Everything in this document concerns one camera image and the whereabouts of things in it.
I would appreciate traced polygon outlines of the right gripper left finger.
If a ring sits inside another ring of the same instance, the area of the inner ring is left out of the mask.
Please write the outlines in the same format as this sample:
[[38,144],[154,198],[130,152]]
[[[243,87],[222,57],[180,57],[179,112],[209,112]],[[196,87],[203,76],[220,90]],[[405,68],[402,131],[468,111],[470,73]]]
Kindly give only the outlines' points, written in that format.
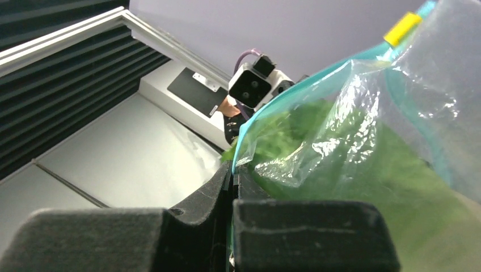
[[2,271],[225,271],[230,164],[169,209],[38,211]]

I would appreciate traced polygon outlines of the green napa cabbage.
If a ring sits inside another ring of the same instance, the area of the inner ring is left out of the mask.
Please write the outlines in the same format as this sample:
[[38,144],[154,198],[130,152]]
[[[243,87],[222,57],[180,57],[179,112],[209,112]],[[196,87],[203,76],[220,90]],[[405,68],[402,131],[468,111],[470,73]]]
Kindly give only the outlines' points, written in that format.
[[318,100],[259,118],[226,157],[275,198],[371,203],[403,271],[480,270],[480,205],[363,110]]

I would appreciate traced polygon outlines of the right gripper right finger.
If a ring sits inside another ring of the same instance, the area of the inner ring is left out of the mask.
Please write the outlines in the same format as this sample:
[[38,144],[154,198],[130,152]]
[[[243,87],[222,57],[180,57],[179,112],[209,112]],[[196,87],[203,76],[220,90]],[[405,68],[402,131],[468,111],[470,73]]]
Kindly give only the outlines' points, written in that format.
[[236,271],[399,271],[381,213],[359,201],[273,199],[245,168],[233,174]]

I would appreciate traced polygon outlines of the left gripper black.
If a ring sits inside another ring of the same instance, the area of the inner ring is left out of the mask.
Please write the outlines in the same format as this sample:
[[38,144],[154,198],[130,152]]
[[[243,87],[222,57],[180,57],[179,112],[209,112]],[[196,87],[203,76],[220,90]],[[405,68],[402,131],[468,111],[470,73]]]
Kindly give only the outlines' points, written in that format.
[[245,116],[237,107],[223,108],[224,135],[228,144],[233,144],[237,139],[240,127],[245,122]]

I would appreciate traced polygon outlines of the clear zip top bag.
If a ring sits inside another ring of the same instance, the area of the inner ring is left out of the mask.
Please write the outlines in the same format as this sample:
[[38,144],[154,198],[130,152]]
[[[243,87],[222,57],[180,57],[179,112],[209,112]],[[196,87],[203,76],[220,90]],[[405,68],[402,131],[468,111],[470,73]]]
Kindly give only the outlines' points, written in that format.
[[242,126],[236,271],[480,270],[480,2],[402,23]]

